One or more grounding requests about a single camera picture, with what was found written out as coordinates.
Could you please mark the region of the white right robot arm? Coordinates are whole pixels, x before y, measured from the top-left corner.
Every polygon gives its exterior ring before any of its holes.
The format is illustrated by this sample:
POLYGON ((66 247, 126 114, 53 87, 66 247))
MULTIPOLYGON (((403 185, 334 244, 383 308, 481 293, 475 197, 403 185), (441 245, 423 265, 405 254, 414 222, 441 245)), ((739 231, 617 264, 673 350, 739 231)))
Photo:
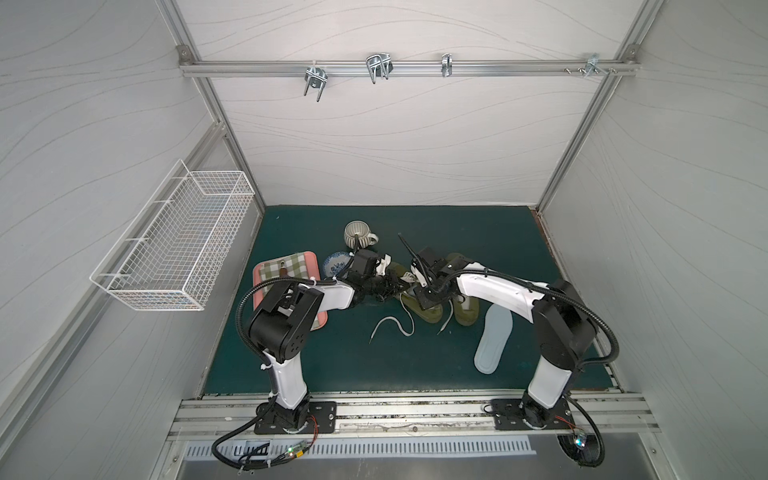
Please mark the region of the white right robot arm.
POLYGON ((577 369, 597 336, 597 321, 566 281, 553 284, 519 279, 464 256, 452 260, 427 247, 412 255, 419 305, 430 308, 453 294, 484 300, 529 321, 539 348, 539 362, 522 406, 548 411, 569 391, 577 369))

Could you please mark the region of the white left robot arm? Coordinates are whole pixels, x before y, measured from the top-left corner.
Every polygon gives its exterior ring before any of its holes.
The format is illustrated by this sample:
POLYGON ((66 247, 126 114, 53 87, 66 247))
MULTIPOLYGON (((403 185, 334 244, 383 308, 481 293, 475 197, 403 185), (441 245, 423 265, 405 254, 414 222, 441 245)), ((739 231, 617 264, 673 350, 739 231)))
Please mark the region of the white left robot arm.
POLYGON ((368 298, 398 297, 415 280, 390 256, 368 249, 334 254, 323 266, 310 251, 258 264, 254 291, 246 296, 253 301, 252 316, 241 330, 270 371, 276 405, 294 412, 308 402, 300 355, 329 311, 346 310, 368 298))

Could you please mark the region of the green canvas shoe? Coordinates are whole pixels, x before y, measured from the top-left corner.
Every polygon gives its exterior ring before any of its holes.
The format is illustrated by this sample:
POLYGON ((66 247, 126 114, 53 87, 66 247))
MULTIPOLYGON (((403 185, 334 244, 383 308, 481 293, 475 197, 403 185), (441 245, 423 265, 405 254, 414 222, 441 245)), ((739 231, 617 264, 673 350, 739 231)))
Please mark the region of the green canvas shoe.
POLYGON ((372 342, 375 338, 379 328, 386 322, 393 322, 397 327, 397 330, 404 337, 411 337, 415 333, 415 317, 418 316, 422 320, 430 324, 436 324, 443 319, 443 306, 437 305, 425 309, 421 306, 416 298, 415 288, 419 286, 416 275, 410 270, 406 269, 402 265, 393 263, 387 270, 388 274, 392 274, 396 279, 395 282, 395 298, 398 300, 403 311, 406 313, 410 320, 410 330, 407 331, 401 321, 395 316, 387 316, 378 321, 374 327, 369 342, 372 342))
POLYGON ((469 327, 474 325, 480 314, 479 300, 475 297, 467 296, 458 291, 455 287, 448 289, 450 294, 450 315, 442 328, 451 321, 455 320, 459 325, 469 327))

